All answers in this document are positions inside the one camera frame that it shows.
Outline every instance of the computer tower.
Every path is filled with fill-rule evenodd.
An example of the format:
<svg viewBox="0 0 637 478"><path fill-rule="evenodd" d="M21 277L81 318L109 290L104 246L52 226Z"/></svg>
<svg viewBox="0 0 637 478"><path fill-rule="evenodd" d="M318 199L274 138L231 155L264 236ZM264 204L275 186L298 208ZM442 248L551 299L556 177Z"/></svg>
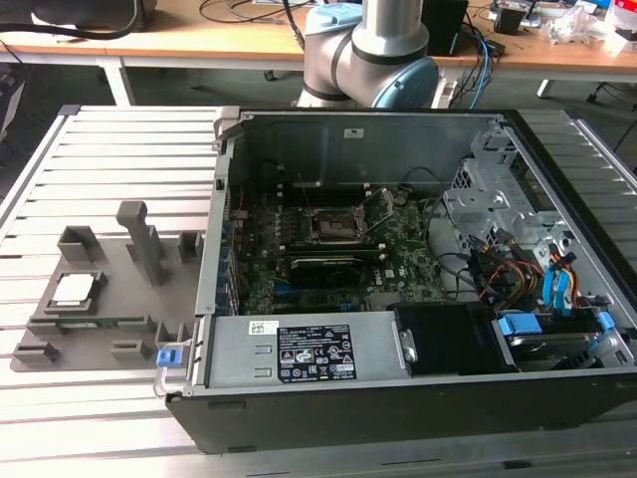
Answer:
<svg viewBox="0 0 637 478"><path fill-rule="evenodd" d="M429 30L427 54L432 57L455 55L462 22L467 12L467 0L425 0L422 23Z"/></svg>

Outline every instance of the barcode sticker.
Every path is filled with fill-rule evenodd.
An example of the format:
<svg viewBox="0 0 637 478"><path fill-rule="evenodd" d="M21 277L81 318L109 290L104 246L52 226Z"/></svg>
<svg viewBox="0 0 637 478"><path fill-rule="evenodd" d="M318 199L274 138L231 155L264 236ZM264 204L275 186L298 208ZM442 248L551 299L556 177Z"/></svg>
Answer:
<svg viewBox="0 0 637 478"><path fill-rule="evenodd" d="M279 321L250 321L248 334L250 336L275 336L279 328Z"/></svg>

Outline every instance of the white sticker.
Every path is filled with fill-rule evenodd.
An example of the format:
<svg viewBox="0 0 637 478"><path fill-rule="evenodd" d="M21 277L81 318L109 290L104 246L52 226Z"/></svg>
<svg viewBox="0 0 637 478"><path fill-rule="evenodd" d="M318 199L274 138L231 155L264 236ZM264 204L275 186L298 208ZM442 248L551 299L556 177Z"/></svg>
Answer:
<svg viewBox="0 0 637 478"><path fill-rule="evenodd" d="M275 336L279 321L250 321L248 334L251 336Z"/></svg>
<svg viewBox="0 0 637 478"><path fill-rule="evenodd" d="M364 136L365 130L360 127L349 127L342 134L345 139L362 139Z"/></svg>

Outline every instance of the blue drive bracket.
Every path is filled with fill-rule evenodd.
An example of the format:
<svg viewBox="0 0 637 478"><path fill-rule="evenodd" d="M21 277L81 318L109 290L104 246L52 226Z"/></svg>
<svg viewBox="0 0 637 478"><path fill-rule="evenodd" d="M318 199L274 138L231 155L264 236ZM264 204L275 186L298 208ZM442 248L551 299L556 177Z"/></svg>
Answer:
<svg viewBox="0 0 637 478"><path fill-rule="evenodd" d="M506 314L498 319L502 334L507 336L521 336L541 334L541 325L534 314Z"/></svg>

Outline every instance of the warning label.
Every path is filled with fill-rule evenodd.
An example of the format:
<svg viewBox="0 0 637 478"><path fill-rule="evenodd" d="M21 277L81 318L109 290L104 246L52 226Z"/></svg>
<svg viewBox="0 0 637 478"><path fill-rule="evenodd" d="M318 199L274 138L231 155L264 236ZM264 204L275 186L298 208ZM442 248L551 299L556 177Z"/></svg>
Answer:
<svg viewBox="0 0 637 478"><path fill-rule="evenodd" d="M283 383L356 378L349 326L283 327L277 335Z"/></svg>

